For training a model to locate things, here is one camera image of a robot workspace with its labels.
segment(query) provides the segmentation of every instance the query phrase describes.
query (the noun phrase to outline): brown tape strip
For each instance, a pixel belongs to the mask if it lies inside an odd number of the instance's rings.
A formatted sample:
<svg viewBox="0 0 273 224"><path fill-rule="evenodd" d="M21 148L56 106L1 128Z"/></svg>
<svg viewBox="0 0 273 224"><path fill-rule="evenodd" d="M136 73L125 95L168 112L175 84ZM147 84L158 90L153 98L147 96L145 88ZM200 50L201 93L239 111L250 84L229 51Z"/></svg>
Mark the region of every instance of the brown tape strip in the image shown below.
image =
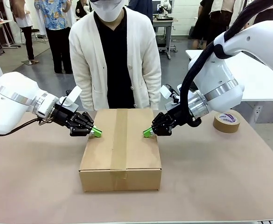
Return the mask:
<svg viewBox="0 0 273 224"><path fill-rule="evenodd" d="M111 175L113 190L126 188L128 110L118 109L113 138Z"/></svg>

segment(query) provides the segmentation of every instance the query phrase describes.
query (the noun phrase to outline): cardboard box lid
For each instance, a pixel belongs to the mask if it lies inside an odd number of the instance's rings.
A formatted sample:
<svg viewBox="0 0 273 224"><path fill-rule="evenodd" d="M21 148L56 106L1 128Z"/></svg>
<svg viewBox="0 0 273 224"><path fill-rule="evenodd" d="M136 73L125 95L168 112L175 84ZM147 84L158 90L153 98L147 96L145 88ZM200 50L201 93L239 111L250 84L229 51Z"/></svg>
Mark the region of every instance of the cardboard box lid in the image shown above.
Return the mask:
<svg viewBox="0 0 273 224"><path fill-rule="evenodd" d="M157 138L143 137L153 119L150 109L98 111L95 124L102 137L89 138L80 171L161 169Z"/></svg>

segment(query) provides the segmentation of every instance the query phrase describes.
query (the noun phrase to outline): white face mask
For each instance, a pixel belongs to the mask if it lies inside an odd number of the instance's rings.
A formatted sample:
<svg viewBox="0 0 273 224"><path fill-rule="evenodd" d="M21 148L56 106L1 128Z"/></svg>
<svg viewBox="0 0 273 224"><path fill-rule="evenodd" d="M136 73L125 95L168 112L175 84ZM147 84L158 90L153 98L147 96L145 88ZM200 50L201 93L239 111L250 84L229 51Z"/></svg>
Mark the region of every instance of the white face mask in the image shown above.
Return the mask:
<svg viewBox="0 0 273 224"><path fill-rule="evenodd" d="M105 22L113 22L117 19L124 6L124 0L100 0L91 2L92 8L100 19Z"/></svg>

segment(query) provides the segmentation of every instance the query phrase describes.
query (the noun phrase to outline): person wearing white cardigan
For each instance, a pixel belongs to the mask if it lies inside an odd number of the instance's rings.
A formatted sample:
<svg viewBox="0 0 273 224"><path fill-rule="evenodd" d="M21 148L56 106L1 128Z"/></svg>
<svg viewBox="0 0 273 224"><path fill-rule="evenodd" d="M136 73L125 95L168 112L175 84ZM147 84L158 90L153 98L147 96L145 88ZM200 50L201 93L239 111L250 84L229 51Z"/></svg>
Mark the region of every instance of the person wearing white cardigan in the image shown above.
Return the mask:
<svg viewBox="0 0 273 224"><path fill-rule="evenodd" d="M123 0L90 3L94 12L76 22L69 37L83 107L157 110L161 64L150 19L123 7Z"/></svg>

